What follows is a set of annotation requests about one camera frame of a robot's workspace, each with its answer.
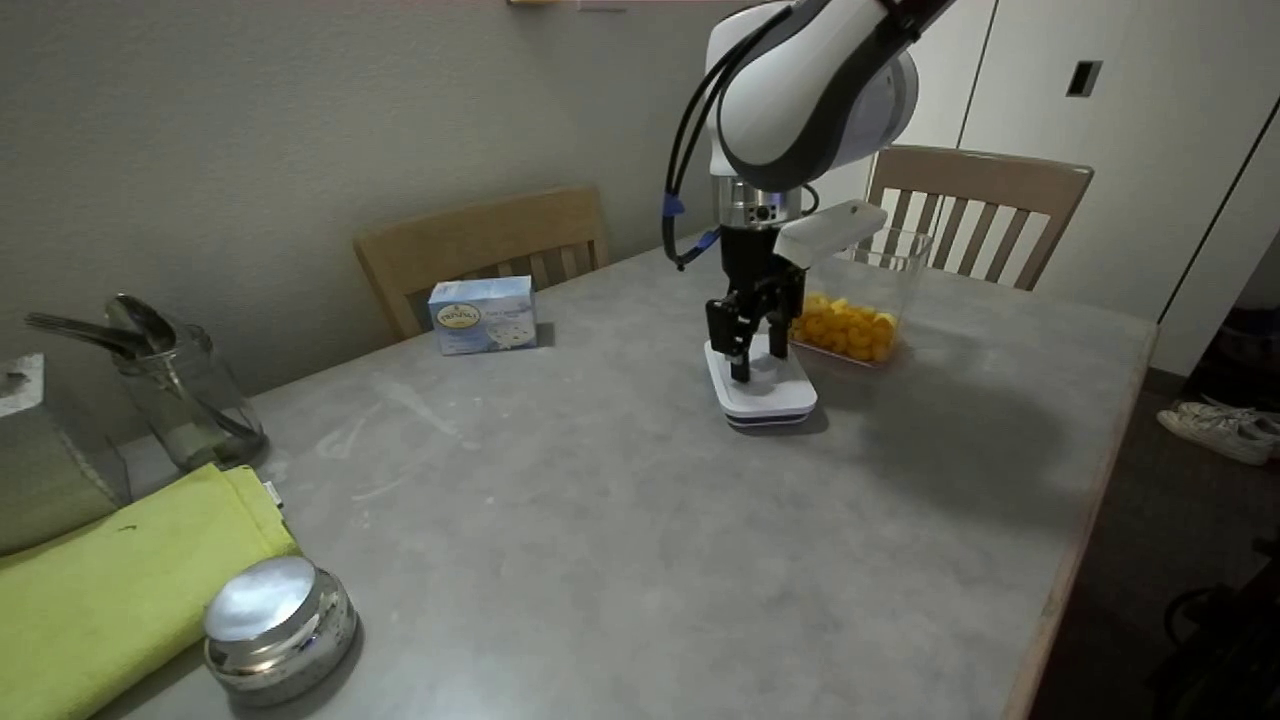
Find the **light blue tea box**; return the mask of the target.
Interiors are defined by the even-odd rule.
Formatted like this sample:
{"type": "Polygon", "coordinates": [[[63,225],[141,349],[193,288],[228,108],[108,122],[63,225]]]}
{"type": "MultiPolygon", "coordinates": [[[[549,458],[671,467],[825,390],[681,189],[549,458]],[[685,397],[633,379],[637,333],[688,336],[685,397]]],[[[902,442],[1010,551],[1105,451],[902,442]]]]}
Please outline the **light blue tea box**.
{"type": "Polygon", "coordinates": [[[442,282],[428,300],[428,318],[444,356],[535,348],[539,343],[530,275],[442,282]]]}

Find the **heap of yellow snacks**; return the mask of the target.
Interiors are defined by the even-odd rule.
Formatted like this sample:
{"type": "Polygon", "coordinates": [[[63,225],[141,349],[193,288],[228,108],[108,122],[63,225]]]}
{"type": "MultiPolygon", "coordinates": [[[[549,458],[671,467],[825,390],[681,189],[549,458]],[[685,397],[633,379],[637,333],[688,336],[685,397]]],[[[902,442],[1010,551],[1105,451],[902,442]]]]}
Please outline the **heap of yellow snacks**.
{"type": "Polygon", "coordinates": [[[794,345],[867,365],[886,364],[897,336],[899,318],[892,313],[818,292],[805,295],[801,314],[788,328],[794,345]]]}

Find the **glass jar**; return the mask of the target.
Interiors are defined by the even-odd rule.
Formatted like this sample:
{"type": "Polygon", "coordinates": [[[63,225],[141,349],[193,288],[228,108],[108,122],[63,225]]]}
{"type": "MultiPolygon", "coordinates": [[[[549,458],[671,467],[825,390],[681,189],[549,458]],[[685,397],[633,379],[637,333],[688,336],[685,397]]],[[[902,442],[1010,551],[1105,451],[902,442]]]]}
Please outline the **glass jar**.
{"type": "Polygon", "coordinates": [[[202,327],[173,323],[174,348],[111,359],[125,393],[179,470],[257,461],[268,436],[229,364],[202,327]]]}

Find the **wooden chair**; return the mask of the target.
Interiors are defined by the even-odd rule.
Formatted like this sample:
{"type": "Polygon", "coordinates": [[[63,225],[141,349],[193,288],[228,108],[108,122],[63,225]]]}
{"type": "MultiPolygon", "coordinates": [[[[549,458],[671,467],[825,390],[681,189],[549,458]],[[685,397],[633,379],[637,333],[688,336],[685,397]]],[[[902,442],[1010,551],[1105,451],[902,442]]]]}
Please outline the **wooden chair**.
{"type": "Polygon", "coordinates": [[[983,281],[1000,282],[1015,247],[1033,215],[1046,219],[1044,228],[1012,282],[1014,288],[1033,291],[1044,273],[1065,229],[1075,217],[1094,170],[1089,167],[1038,158],[1023,158],[961,149],[895,145],[877,154],[870,173],[867,200],[882,208],[884,192],[897,195],[887,206],[890,228],[904,232],[908,210],[915,195],[924,199],[914,231],[924,234],[936,225],[931,265],[943,270],[955,250],[963,218],[970,206],[979,210],[972,233],[963,243],[956,273],[973,277],[996,214],[1002,208],[1014,211],[983,281]]]}
{"type": "Polygon", "coordinates": [[[355,255],[396,342],[429,329],[419,301],[444,281],[531,275],[547,290],[607,266],[598,190],[567,186],[413,217],[357,236],[355,255]]]}

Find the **clear plastic container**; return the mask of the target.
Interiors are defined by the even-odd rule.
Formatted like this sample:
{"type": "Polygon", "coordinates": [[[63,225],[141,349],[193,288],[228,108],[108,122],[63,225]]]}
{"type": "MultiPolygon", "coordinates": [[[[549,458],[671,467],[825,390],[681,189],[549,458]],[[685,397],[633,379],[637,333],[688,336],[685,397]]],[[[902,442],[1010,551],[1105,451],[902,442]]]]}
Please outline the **clear plastic container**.
{"type": "MultiPolygon", "coordinates": [[[[842,296],[851,304],[879,307],[896,315],[899,318],[899,336],[892,357],[902,338],[908,309],[922,272],[928,265],[932,249],[933,238],[928,234],[899,228],[879,231],[872,237],[815,263],[806,272],[804,297],[810,292],[826,293],[831,297],[842,296]]],[[[809,350],[855,363],[815,348],[809,350]]],[[[886,365],[856,364],[864,366],[886,365]]]]}

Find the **pair of white shoes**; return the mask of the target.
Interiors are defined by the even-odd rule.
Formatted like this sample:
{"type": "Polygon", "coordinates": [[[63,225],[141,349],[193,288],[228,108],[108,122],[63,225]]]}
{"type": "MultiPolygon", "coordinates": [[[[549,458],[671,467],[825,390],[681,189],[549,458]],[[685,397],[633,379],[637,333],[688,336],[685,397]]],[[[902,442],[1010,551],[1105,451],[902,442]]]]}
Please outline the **pair of white shoes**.
{"type": "Polygon", "coordinates": [[[1160,410],[1156,419],[1176,437],[1238,462],[1280,461],[1280,414],[1183,401],[1160,410]]]}

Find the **white container lid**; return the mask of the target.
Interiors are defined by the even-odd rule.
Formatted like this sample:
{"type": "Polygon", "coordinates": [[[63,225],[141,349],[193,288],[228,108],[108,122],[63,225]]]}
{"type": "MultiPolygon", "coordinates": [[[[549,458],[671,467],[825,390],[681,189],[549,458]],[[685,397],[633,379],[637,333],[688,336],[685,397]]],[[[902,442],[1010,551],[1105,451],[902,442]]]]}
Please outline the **white container lid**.
{"type": "Polygon", "coordinates": [[[799,424],[814,411],[818,393],[801,363],[795,354],[774,356],[768,334],[751,338],[748,355],[750,377],[745,382],[732,377],[733,364],[714,351],[709,341],[703,350],[718,405],[731,425],[799,424]]]}

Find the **bundle of metal spoons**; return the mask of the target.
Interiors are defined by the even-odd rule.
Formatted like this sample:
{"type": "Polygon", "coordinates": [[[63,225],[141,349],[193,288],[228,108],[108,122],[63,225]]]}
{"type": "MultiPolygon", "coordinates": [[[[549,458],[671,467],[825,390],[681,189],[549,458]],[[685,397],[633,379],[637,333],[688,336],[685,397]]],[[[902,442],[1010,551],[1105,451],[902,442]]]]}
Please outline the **bundle of metal spoons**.
{"type": "Polygon", "coordinates": [[[109,319],[123,318],[122,325],[104,325],[47,313],[28,313],[24,324],[38,332],[60,336],[105,348],[128,361],[174,350],[175,327],[155,307],[136,296],[118,293],[106,302],[109,319]]]}

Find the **round silver metal tin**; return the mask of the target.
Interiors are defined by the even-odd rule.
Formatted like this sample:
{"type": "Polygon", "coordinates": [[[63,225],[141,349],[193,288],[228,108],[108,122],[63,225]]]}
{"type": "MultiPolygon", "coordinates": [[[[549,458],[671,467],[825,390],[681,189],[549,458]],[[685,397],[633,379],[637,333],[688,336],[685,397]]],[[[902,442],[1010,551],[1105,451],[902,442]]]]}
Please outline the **round silver metal tin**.
{"type": "Polygon", "coordinates": [[[207,603],[204,665],[241,707],[300,698],[349,653],[358,612],[337,575],[305,556],[259,561],[207,603]]]}

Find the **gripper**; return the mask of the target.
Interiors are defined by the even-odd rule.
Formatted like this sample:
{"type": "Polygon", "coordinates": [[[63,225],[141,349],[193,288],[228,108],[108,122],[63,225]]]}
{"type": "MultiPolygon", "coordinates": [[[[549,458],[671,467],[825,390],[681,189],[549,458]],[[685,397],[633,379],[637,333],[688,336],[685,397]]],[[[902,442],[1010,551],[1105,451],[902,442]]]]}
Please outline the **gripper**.
{"type": "Polygon", "coordinates": [[[805,272],[774,251],[778,225],[719,227],[721,268],[728,279],[723,299],[705,302],[710,347],[730,365],[737,383],[751,378],[750,346],[755,325],[742,302],[764,301],[769,354],[788,357],[790,329],[804,307],[805,272]]]}

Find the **white wardrobe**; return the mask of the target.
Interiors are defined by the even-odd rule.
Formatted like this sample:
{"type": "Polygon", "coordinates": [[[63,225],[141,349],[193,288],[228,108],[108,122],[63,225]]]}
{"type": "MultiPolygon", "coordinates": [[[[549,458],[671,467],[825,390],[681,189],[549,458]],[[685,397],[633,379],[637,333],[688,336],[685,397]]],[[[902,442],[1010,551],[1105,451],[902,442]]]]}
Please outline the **white wardrobe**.
{"type": "Polygon", "coordinates": [[[1089,167],[1036,291],[1158,323],[1189,375],[1275,236],[1225,237],[1280,179],[1280,0],[955,0],[911,56],[900,142],[1089,167]]]}

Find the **green cloth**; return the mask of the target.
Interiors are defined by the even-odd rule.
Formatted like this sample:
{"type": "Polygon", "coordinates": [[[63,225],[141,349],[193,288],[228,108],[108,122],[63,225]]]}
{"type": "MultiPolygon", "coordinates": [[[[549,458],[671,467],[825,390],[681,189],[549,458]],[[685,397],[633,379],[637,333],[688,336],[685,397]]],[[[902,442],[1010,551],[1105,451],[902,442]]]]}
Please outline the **green cloth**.
{"type": "Polygon", "coordinates": [[[0,720],[86,720],[202,638],[246,568],[298,550],[255,470],[207,465],[0,559],[0,720]]]}

